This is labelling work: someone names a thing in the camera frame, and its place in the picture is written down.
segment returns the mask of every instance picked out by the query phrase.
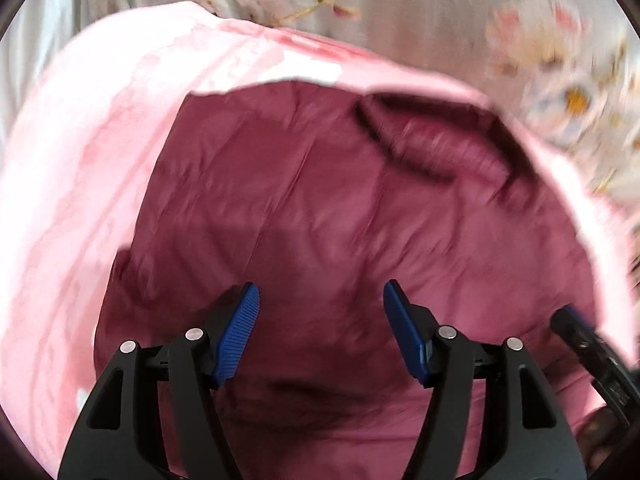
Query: blue gripper pad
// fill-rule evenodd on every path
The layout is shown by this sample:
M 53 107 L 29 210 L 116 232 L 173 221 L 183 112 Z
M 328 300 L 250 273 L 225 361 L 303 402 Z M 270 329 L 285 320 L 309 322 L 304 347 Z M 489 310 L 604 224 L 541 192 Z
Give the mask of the blue gripper pad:
M 244 290 L 236 311 L 216 346 L 216 368 L 213 378 L 219 386 L 233 377 L 254 329 L 260 309 L 260 291 L 253 283 Z
M 425 341 L 408 311 L 412 307 L 422 307 L 413 306 L 409 303 L 396 280 L 391 280 L 385 284 L 383 304 L 386 318 L 389 320 L 394 336 L 396 336 L 396 341 L 409 373 L 418 379 L 420 384 L 424 384 L 431 375 L 428 364 L 428 356 L 431 351 L 428 351 L 427 348 L 428 345 L 431 347 L 431 342 Z

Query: yellow flower center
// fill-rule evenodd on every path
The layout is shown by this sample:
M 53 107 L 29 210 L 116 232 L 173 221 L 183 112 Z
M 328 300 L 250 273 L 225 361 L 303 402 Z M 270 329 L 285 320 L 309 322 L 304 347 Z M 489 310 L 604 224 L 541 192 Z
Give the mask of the yellow flower center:
M 574 116 L 581 116 L 587 113 L 591 106 L 591 99 L 580 87 L 569 88 L 564 93 L 566 111 Z

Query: pink blanket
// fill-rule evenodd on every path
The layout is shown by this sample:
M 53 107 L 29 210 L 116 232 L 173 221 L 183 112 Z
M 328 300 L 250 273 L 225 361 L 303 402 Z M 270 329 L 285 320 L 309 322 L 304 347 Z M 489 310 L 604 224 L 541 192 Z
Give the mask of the pink blanket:
M 0 403 L 53 475 L 95 381 L 94 331 L 115 251 L 131 240 L 184 95 L 292 77 L 490 106 L 450 78 L 328 40 L 219 20 L 189 3 L 98 22 L 28 99 L 0 180 Z M 632 359 L 628 254 L 615 213 L 583 191 L 561 155 L 510 127 L 575 219 L 593 264 L 599 329 Z

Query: dark red cloth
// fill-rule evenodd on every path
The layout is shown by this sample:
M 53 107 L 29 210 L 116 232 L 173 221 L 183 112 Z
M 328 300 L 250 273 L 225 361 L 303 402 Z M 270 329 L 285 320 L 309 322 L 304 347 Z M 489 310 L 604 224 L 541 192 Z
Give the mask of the dark red cloth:
M 96 369 L 252 281 L 260 315 L 216 399 L 247 480 L 400 478 L 429 395 L 383 312 L 390 278 L 469 338 L 524 339 L 580 421 L 588 378 L 548 322 L 565 303 L 595 321 L 590 265 L 496 115 L 302 82 L 185 99 L 114 263 Z

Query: crumpled cloth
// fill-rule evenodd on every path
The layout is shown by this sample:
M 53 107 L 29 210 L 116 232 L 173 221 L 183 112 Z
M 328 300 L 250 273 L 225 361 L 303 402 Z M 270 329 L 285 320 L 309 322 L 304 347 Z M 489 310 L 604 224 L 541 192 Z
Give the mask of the crumpled cloth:
M 400 478 L 433 391 L 392 336 L 381 292 L 391 278 L 471 340 L 521 338 L 581 424 L 591 378 L 549 320 L 572 304 L 595 324 L 591 266 L 500 119 L 300 81 L 187 95 L 114 260 L 96 372 L 124 340 L 168 344 L 254 282 L 260 316 L 216 393 L 242 473 Z M 166 389 L 159 401 L 175 464 Z M 459 476 L 475 463 L 483 401 L 476 388 Z
M 0 179 L 0 403 L 53 475 L 95 383 L 94 329 L 114 255 L 131 242 L 185 94 L 293 77 L 492 106 L 449 77 L 322 38 L 219 20 L 190 3 L 101 20 L 67 45 L 31 93 Z M 634 360 L 628 244 L 615 209 L 585 192 L 564 156 L 508 123 L 574 219 L 591 261 L 599 330 Z

